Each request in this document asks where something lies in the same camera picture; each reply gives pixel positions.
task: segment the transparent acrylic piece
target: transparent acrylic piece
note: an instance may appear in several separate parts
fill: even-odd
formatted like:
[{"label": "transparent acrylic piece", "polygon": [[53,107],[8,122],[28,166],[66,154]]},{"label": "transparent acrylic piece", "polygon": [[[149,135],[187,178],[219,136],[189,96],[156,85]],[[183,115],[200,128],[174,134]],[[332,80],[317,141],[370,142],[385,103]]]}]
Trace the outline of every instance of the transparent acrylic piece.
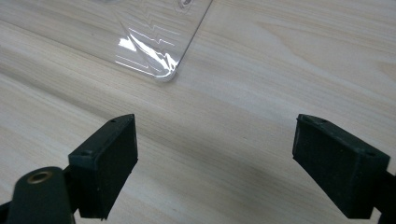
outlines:
[{"label": "transparent acrylic piece", "polygon": [[0,0],[0,20],[166,81],[211,2]]}]

